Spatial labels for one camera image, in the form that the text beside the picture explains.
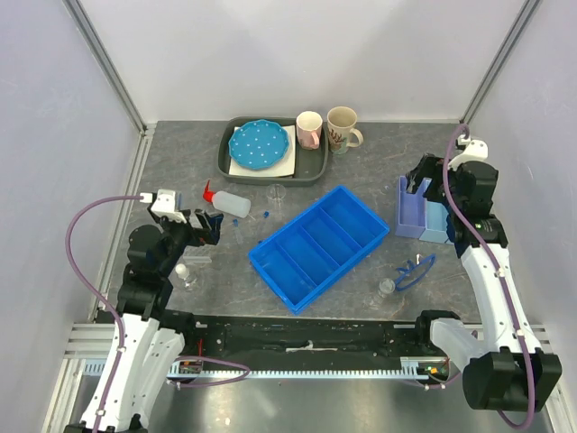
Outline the white wash bottle red cap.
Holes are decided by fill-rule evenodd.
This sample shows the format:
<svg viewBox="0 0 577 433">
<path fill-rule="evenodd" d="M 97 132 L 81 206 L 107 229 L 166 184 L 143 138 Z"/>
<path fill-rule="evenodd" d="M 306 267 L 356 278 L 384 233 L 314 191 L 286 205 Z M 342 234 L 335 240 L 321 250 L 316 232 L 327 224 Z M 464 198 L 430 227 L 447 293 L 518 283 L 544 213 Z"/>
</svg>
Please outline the white wash bottle red cap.
<svg viewBox="0 0 577 433">
<path fill-rule="evenodd" d="M 205 185 L 203 199 L 213 205 L 219 211 L 231 214 L 239 218 L 245 218 L 251 210 L 251 201 L 229 192 L 219 190 L 214 192 L 210 189 L 210 181 Z"/>
</svg>

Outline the round glass flask white stopper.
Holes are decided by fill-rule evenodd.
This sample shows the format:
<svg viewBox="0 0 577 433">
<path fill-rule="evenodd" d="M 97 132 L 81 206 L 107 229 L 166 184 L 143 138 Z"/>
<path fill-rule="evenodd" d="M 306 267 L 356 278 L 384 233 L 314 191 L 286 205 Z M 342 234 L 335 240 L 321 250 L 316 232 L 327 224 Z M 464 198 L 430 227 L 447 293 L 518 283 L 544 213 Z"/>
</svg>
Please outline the round glass flask white stopper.
<svg viewBox="0 0 577 433">
<path fill-rule="evenodd" d="M 192 271 L 184 264 L 184 263 L 179 263 L 175 266 L 174 269 L 177 277 L 179 278 L 179 281 L 182 285 L 182 287 L 185 290 L 193 290 L 196 282 L 197 282 L 197 278 L 195 277 L 195 275 L 192 273 Z"/>
</svg>

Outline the clear glass beaker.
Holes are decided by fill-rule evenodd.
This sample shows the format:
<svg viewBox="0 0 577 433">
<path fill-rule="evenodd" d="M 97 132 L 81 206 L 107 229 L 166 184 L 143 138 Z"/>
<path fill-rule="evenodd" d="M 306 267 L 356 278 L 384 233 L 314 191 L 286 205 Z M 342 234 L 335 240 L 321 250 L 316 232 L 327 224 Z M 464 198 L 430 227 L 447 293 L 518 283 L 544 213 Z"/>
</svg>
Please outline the clear glass beaker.
<svg viewBox="0 0 577 433">
<path fill-rule="evenodd" d="M 266 196 L 271 207 L 281 209 L 286 196 L 286 188 L 279 183 L 270 184 L 267 187 Z"/>
</svg>

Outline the blue safety glasses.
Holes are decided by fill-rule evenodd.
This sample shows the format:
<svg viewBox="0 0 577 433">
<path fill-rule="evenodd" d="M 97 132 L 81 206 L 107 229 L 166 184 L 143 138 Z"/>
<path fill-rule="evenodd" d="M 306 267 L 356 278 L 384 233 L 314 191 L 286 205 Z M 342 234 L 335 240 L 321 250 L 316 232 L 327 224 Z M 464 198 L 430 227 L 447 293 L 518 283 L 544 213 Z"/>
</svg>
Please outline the blue safety glasses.
<svg viewBox="0 0 577 433">
<path fill-rule="evenodd" d="M 407 259 L 402 266 L 396 269 L 398 277 L 394 280 L 395 290 L 403 291 L 417 285 L 425 278 L 435 262 L 435 254 L 424 256 L 418 253 L 415 260 Z"/>
</svg>

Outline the glass stoppered bottle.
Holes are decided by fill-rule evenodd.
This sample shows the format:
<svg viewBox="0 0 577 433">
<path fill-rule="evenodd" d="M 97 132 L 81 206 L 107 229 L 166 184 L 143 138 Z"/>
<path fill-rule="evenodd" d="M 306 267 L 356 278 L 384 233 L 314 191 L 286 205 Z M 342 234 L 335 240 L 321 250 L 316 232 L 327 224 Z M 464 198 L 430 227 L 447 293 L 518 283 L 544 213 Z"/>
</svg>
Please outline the glass stoppered bottle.
<svg viewBox="0 0 577 433">
<path fill-rule="evenodd" d="M 371 295 L 369 306 L 374 309 L 379 308 L 395 291 L 396 283 L 390 278 L 385 278 L 379 283 L 378 289 Z"/>
</svg>

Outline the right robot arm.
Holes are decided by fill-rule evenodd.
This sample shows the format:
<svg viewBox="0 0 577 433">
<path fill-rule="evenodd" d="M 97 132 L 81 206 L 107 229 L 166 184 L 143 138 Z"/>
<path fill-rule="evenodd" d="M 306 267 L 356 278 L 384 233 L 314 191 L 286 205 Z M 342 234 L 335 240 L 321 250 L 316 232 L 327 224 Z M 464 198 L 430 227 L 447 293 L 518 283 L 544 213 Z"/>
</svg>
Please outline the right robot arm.
<svg viewBox="0 0 577 433">
<path fill-rule="evenodd" d="M 545 352 L 527 323 L 510 269 L 508 239 L 492 214 L 498 171 L 483 161 L 451 168 L 425 154 L 407 173 L 407 192 L 443 205 L 448 235 L 472 287 L 481 315 L 477 339 L 454 313 L 426 311 L 428 324 L 413 332 L 415 349 L 441 349 L 462 374 L 463 393 L 474 410 L 539 412 L 561 377 L 555 354 Z"/>
</svg>

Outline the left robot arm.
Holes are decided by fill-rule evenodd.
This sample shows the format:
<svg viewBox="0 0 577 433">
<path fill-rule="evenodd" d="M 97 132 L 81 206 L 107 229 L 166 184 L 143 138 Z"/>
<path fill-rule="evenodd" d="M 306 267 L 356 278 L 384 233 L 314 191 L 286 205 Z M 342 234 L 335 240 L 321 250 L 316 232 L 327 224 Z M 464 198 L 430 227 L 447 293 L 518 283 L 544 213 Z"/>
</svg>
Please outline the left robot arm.
<svg viewBox="0 0 577 433">
<path fill-rule="evenodd" d="M 216 245 L 223 215 L 197 209 L 157 216 L 129 235 L 128 263 L 112 310 L 114 336 L 92 400 L 67 432 L 145 432 L 170 367 L 197 347 L 190 313 L 166 309 L 169 277 L 188 247 Z"/>
</svg>

